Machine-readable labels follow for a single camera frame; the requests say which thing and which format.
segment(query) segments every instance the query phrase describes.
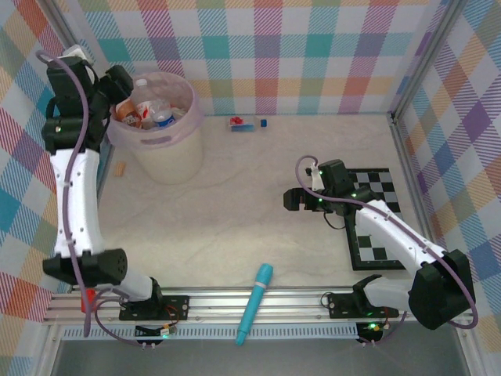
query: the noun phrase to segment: trash bin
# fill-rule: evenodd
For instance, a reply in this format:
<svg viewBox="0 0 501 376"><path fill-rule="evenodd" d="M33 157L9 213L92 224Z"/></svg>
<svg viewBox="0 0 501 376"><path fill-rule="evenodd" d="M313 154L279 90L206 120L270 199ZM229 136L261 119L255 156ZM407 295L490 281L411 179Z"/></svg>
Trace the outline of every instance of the trash bin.
<svg viewBox="0 0 501 376"><path fill-rule="evenodd" d="M141 74L159 98L186 110L186 114L168 128L137 129L116 120L110 122L108 137L113 145L130 150L151 179L162 184L190 180L204 160L200 126L204 113L193 87L176 74Z"/></svg>

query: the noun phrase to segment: plaid wall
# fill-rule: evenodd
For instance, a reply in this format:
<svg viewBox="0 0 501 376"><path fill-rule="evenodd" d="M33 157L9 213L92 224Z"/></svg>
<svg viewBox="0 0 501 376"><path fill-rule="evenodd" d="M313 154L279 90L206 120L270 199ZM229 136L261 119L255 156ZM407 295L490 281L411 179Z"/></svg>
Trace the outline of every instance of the plaid wall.
<svg viewBox="0 0 501 376"><path fill-rule="evenodd" d="M41 270L56 236L56 195L41 139L52 96L34 51L63 51L35 0L0 12L0 375L24 375L58 283Z"/></svg>
<svg viewBox="0 0 501 376"><path fill-rule="evenodd" d="M501 0L468 2L402 125L440 243L470 258L492 361L501 360L500 20Z"/></svg>
<svg viewBox="0 0 501 376"><path fill-rule="evenodd" d="M430 24L428 25L428 28L426 29L426 33L424 34L423 39L421 40L420 46L414 53L413 60L409 67L407 68L407 71L405 73L404 78L400 82L400 86L398 87L397 93L391 102L390 105L390 111L395 111L395 108L397 107L398 103L400 102L400 99L402 99L402 95L404 94L405 90L407 89L407 85L409 84L410 78L416 73L416 70L418 66L421 63L421 60L423 59L424 53L427 51L428 46L430 45L431 39L433 37L434 31L437 29L438 25L440 24L440 21L442 20L442 17L445 14L445 11L447 10L447 6L451 0L441 0L440 5L438 6L437 10L435 11L435 14L433 15L433 19L431 20Z"/></svg>
<svg viewBox="0 0 501 376"><path fill-rule="evenodd" d="M386 112L432 2L58 1L98 60L183 75L207 114Z"/></svg>

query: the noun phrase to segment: black and white checkerboard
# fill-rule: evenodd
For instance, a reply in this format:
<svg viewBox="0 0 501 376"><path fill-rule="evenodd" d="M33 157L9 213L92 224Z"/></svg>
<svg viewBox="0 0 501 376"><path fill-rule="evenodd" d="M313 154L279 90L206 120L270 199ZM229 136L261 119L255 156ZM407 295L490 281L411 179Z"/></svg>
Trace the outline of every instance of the black and white checkerboard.
<svg viewBox="0 0 501 376"><path fill-rule="evenodd" d="M355 188L369 187L377 193L387 206L400 218L400 206L388 168L351 168L348 169ZM355 226L355 231L346 222L346 231L351 253L353 270L404 269L402 264L383 247L373 236Z"/></svg>

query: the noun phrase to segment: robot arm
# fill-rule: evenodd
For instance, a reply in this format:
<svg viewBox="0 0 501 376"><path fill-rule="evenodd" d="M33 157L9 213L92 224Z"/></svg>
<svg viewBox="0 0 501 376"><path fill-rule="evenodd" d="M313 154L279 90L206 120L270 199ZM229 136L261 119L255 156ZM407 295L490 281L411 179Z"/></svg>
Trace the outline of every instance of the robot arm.
<svg viewBox="0 0 501 376"><path fill-rule="evenodd" d="M300 179L298 166L299 162L296 173ZM380 310L377 307L411 311L431 330L469 308L474 310L473 281L464 253L459 250L448 252L416 233L369 188L356 190L342 161L329 161L318 167L312 164L307 173L313 178L312 190L300 180L302 188L288 190L283 195L284 206L296 211L303 203L306 210L336 212L347 221L355 221L357 226L377 238L404 265L410 276L408 280L389 280L372 275L355 284L349 297L334 296L336 302L354 308L364 317ZM465 290L447 269L457 275Z"/></svg>
<svg viewBox="0 0 501 376"><path fill-rule="evenodd" d="M63 228L63 188L64 173L67 169L72 149L57 150L50 157L54 175L56 177L56 193L58 208L58 229ZM99 153L87 149L79 153L71 173L70 196L68 212L70 228L73 232L74 247L77 257L82 260L94 260L92 263L94 276L85 264L81 265L82 276L86 287L106 288L112 287L119 294L128 296L130 302L143 301L151 298L152 280L128 268L127 257L122 250L106 251L104 240L99 229L97 212L96 176L99 166ZM54 247L56 260L51 258L44 261L44 271L53 275L60 272L74 278L72 269L65 270L63 260L70 259L67 240L62 230L58 231Z"/></svg>
<svg viewBox="0 0 501 376"><path fill-rule="evenodd" d="M56 177L58 233L55 255L43 261L43 270L58 280L77 284L68 240L63 231L65 211L84 285L99 289L113 288L114 292L127 297L131 310L146 318L155 317L164 309L160 286L153 278L128 268L123 249L105 249L97 212L99 148L106 133L103 121L110 116L111 106L130 96L132 79L120 66L110 68L99 79L88 62L80 57L81 53L73 51L72 54L60 59L71 69L85 92L88 127L72 164L70 182L65 183L70 157L81 137L84 110L80 93L68 73L53 62L46 62L47 75L55 96L47 106L42 137L45 149L51 154L50 161ZM56 106L59 116L54 115ZM68 189L67 208L63 203L65 189Z"/></svg>

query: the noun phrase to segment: water bottle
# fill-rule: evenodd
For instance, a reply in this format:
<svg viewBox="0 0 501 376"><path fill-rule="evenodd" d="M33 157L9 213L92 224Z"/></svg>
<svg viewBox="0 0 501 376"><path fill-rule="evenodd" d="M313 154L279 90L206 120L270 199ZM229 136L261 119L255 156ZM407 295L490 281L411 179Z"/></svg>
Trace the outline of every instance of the water bottle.
<svg viewBox="0 0 501 376"><path fill-rule="evenodd" d="M170 127L175 119L167 100L157 99L150 104L150 116L159 127Z"/></svg>
<svg viewBox="0 0 501 376"><path fill-rule="evenodd" d="M142 127L150 129L155 126L152 118L150 117L150 105L157 99L154 92L148 87L148 81L141 78L135 82L135 89L132 91L132 102L141 117Z"/></svg>

